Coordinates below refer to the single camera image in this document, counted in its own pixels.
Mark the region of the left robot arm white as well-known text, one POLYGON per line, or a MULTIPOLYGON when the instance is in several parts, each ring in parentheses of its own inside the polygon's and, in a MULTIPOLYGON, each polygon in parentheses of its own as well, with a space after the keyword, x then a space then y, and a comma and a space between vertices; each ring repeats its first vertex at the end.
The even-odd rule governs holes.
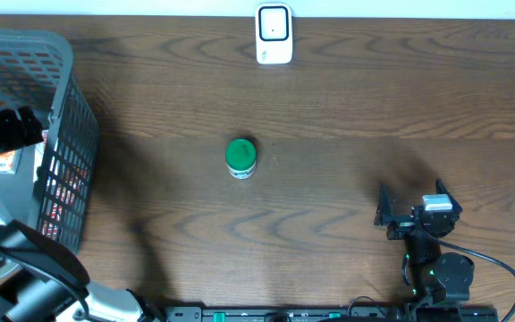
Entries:
MULTIPOLYGON (((42 141, 31 110, 0 110, 0 154, 42 141)), ((0 195, 0 321, 165 321, 130 290, 90 280, 63 245, 15 220, 0 195)))

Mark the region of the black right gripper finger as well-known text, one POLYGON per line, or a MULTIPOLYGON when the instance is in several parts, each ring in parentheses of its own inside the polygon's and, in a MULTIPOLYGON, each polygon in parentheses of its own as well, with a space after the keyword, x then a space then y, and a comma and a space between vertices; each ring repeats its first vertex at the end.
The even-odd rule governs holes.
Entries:
POLYGON ((446 196, 451 196, 451 193, 448 191, 448 189, 445 187, 443 181, 441 178, 437 178, 435 180, 435 191, 437 194, 443 194, 446 196))
POLYGON ((414 217, 411 215, 395 215, 390 194, 384 183, 379 186, 378 203, 374 219, 375 226, 388 226, 392 223, 397 225, 414 225, 414 217))

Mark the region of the red snack wrapper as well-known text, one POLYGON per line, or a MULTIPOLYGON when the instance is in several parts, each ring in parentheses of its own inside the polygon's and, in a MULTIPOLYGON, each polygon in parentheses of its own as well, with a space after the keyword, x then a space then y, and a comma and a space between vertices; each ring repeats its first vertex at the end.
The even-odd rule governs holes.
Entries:
POLYGON ((87 202, 89 170, 57 163, 46 182, 39 230, 46 237, 74 247, 80 239, 87 202))

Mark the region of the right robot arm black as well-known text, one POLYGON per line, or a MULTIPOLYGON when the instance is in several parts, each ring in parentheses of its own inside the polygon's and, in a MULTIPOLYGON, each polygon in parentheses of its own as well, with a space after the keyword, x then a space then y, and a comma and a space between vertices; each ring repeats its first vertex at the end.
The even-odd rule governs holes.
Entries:
POLYGON ((418 300, 427 298, 441 305, 469 300, 473 261, 458 253, 443 253, 440 247, 440 239, 453 231, 461 212, 441 180, 435 182, 435 193, 423 196, 408 215, 393 212, 392 194, 384 184, 380 186, 374 225, 386 227, 389 240, 404 242, 403 279, 418 300))

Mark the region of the orange tissue pack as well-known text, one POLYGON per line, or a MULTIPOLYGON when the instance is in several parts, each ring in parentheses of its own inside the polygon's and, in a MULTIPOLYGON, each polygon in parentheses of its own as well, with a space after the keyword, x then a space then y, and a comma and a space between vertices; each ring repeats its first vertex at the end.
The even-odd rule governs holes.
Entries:
POLYGON ((21 160, 21 154, 21 149, 1 153, 0 174, 15 174, 21 160))

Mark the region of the green lid jar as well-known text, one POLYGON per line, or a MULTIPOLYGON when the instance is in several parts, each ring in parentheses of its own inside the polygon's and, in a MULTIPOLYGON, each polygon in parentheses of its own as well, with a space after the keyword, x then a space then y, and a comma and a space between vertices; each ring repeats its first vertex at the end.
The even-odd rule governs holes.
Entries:
POLYGON ((249 178, 257 166, 257 150, 245 139, 232 140, 225 150, 225 163, 230 175, 236 179, 249 178))

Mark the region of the white Panadol box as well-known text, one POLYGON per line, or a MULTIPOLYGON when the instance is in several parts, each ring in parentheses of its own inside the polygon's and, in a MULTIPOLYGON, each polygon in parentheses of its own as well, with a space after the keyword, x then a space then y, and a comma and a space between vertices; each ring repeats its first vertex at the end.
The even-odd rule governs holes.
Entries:
POLYGON ((43 163, 43 156, 45 153, 48 130, 43 130, 41 132, 41 135, 43 140, 35 145, 33 182, 36 182, 38 180, 38 170, 43 163))

